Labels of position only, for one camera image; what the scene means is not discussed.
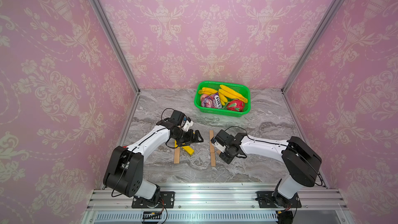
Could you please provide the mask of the natural block cluster bottom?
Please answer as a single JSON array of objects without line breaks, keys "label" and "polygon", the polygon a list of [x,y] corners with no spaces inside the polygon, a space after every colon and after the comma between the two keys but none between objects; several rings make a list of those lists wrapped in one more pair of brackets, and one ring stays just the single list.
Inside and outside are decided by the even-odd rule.
[{"label": "natural block cluster bottom", "polygon": [[214,152],[210,153],[210,165],[211,165],[211,167],[216,166],[216,156],[215,156]]}]

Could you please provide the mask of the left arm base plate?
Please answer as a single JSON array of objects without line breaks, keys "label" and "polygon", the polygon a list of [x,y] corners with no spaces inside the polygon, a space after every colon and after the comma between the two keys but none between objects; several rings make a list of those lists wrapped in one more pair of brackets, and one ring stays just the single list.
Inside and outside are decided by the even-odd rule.
[{"label": "left arm base plate", "polygon": [[134,196],[131,208],[174,208],[174,201],[174,191],[160,191],[151,199]]}]

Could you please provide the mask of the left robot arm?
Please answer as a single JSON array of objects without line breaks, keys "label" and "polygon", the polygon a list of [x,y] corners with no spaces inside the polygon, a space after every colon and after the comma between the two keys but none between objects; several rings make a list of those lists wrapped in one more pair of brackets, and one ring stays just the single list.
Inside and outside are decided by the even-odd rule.
[{"label": "left robot arm", "polygon": [[193,130],[193,121],[184,113],[173,110],[171,117],[156,123],[154,128],[137,142],[127,146],[117,146],[110,157],[103,185],[129,198],[142,199],[149,206],[161,202],[160,187],[144,179],[144,162],[162,144],[174,140],[169,148],[190,146],[202,143],[200,131]]}]

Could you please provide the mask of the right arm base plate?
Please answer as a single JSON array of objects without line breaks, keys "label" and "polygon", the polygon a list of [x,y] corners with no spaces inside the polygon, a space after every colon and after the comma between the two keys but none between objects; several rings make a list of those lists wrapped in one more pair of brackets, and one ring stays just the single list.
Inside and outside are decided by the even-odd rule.
[{"label": "right arm base plate", "polygon": [[281,194],[273,191],[257,191],[255,200],[260,208],[301,208],[302,204],[299,200],[298,193],[293,198],[288,199]]}]

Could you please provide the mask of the natural block cluster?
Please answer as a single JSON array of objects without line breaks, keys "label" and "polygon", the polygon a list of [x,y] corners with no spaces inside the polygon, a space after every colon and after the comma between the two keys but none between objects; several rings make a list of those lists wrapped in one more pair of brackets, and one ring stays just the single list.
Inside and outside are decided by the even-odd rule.
[{"label": "natural block cluster", "polygon": [[213,143],[213,141],[214,141],[214,131],[213,130],[209,131],[209,138],[210,138],[210,142]]},{"label": "natural block cluster", "polygon": [[210,153],[210,165],[211,165],[211,167],[216,166],[216,156],[215,156],[214,152]]}]

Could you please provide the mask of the natural block cluster horizontal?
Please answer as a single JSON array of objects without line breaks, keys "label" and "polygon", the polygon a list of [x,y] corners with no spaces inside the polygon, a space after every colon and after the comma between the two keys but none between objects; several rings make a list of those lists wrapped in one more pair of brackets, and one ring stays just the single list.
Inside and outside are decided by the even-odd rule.
[{"label": "natural block cluster horizontal", "polygon": [[215,147],[212,143],[210,143],[210,152],[214,153],[215,152]]}]

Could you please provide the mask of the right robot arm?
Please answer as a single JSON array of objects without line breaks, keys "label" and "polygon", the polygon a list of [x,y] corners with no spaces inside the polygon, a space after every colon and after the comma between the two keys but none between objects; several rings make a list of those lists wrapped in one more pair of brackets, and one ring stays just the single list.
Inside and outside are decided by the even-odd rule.
[{"label": "right robot arm", "polygon": [[234,158],[246,159],[248,155],[263,156],[283,163],[288,175],[278,182],[268,197],[278,207],[293,207],[298,191],[304,187],[314,187],[320,178],[322,159],[297,136],[288,140],[268,140],[255,138],[246,132],[233,136],[221,130],[210,141],[227,164]]}]

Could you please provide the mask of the natural wooden block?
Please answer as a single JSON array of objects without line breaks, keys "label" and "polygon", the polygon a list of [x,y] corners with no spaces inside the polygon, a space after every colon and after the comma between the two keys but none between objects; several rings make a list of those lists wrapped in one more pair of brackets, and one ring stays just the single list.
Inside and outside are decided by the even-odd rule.
[{"label": "natural wooden block", "polygon": [[180,163],[180,148],[176,148],[174,150],[174,164],[179,164]]}]

